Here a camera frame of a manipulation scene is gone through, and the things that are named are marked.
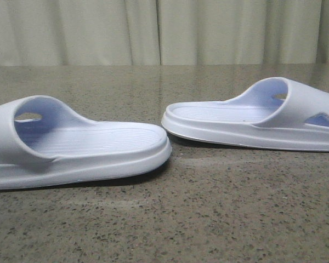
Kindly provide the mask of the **pale green curtain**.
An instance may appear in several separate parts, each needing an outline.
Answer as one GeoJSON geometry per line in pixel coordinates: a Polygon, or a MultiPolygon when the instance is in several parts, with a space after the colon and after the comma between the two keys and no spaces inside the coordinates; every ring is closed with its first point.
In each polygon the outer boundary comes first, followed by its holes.
{"type": "Polygon", "coordinates": [[[329,1],[0,1],[0,66],[329,63],[329,1]]]}

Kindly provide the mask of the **light blue slipper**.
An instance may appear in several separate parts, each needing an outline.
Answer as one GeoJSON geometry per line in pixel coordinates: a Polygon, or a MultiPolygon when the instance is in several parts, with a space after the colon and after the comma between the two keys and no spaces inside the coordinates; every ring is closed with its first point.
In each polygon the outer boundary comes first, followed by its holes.
{"type": "Polygon", "coordinates": [[[93,121],[50,96],[0,105],[0,190],[125,178],[170,155],[157,125],[93,121]]]}
{"type": "Polygon", "coordinates": [[[195,141],[329,151],[329,93],[271,77],[226,101],[171,104],[161,123],[171,134],[195,141]]]}

